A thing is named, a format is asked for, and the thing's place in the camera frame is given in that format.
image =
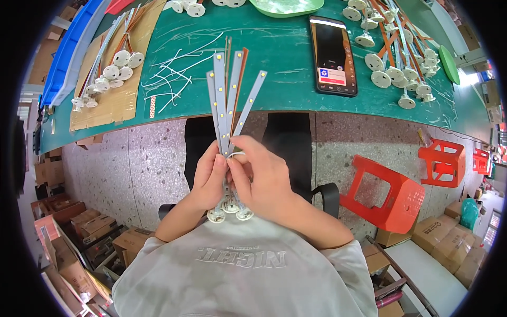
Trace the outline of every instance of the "green workbench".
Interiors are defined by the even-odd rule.
[[[41,152],[126,127],[209,115],[211,112],[205,73],[213,68],[211,59],[185,72],[185,76],[192,76],[192,84],[188,84],[180,94],[180,98],[175,100],[176,106],[169,104],[161,113],[158,113],[169,101],[170,96],[156,97],[155,117],[152,119],[149,118],[149,97],[153,94],[170,92],[169,86],[165,85],[156,90],[147,91],[149,87],[143,87],[143,85],[158,80],[157,78],[150,79],[160,70],[158,66],[151,66],[152,64],[173,57],[180,48],[182,51],[179,55],[191,52],[209,43],[221,32],[224,34],[216,42],[203,49],[201,56],[180,58],[174,61],[171,67],[179,71],[211,56],[215,50],[223,51],[225,36],[231,36],[233,51],[243,47],[249,49],[238,102],[239,111],[243,108],[257,73],[262,69],[267,71],[268,75],[253,105],[253,111],[331,111],[377,115],[442,127],[480,138],[484,138],[481,137],[482,135],[489,135],[490,123],[486,109],[472,86],[453,85],[447,79],[443,69],[427,80],[433,88],[436,100],[427,103],[417,100],[416,107],[411,110],[402,109],[397,105],[403,93],[402,89],[394,86],[387,89],[376,87],[370,80],[371,71],[364,63],[364,56],[378,52],[383,46],[380,30],[377,28],[370,32],[375,40],[375,47],[365,49],[356,45],[354,38],[361,35],[363,30],[359,27],[359,22],[352,22],[343,17],[341,12],[346,5],[347,2],[343,1],[328,1],[315,15],[342,20],[346,23],[357,75],[359,91],[357,97],[346,98],[315,92],[308,16],[275,19],[259,13],[248,2],[234,9],[217,7],[209,2],[206,5],[206,14],[200,18],[178,14],[171,9],[162,11],[146,53],[138,90],[136,115],[133,119],[69,132],[69,117],[72,108],[70,99],[74,94],[71,93],[55,109],[50,120],[43,124]],[[421,10],[428,11],[426,6],[422,6]],[[112,16],[106,15],[97,34],[108,28],[112,19]],[[441,37],[444,33],[438,23],[425,25],[421,29],[430,36],[438,33]],[[172,90],[175,93],[178,92],[186,82],[187,80],[183,78],[172,82]],[[55,119],[53,135],[51,135],[51,119]]]

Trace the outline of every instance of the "hand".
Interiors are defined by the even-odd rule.
[[[219,153],[215,140],[197,162],[194,177],[193,196],[196,208],[208,210],[214,208],[224,196],[223,182],[227,171],[225,157]]]
[[[278,223],[292,209],[292,204],[299,201],[291,189],[285,160],[250,136],[235,136],[231,142],[245,153],[237,159],[227,159],[233,180],[231,185],[236,187],[241,202],[256,215]]]

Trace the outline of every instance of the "black office chair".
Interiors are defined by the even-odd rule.
[[[316,193],[322,195],[322,209],[325,213],[338,218],[338,209],[340,208],[340,191],[335,183],[329,183],[317,186],[312,190],[312,196]],[[165,215],[168,214],[176,204],[164,204],[159,208],[159,219],[164,219]]]

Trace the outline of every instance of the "smartphone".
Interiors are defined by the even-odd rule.
[[[310,33],[317,92],[357,96],[354,60],[345,23],[311,15]]]

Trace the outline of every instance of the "right hand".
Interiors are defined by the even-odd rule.
[[[291,189],[288,167],[285,160],[274,155],[262,144],[247,135],[231,138],[231,142],[241,148],[245,156],[227,159],[232,180],[243,202],[256,215],[278,222],[289,213],[291,206],[298,201]]]

